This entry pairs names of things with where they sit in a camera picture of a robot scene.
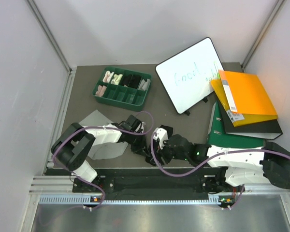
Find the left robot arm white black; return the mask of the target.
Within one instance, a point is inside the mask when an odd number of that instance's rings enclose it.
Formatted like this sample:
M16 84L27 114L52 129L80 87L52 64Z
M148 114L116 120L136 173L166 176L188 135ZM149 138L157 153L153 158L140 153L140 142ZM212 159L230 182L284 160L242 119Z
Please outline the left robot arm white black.
M99 188L100 180L86 158L94 146L117 143L127 143L133 153L146 156L148 149L142 121L130 115L125 121L106 126L83 127L72 123L52 145L51 153L54 161L83 179L83 186L93 192Z

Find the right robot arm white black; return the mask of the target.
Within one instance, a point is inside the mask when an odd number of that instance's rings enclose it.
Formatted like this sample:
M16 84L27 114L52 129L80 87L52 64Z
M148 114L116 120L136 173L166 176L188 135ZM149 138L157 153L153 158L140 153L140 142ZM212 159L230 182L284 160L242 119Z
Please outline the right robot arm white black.
M152 154L162 158L160 165L172 159L186 160L193 167L221 168L216 186L221 191L246 184L272 184L290 190L290 152L274 142L256 148L229 148L193 144L176 134L156 132L152 136Z

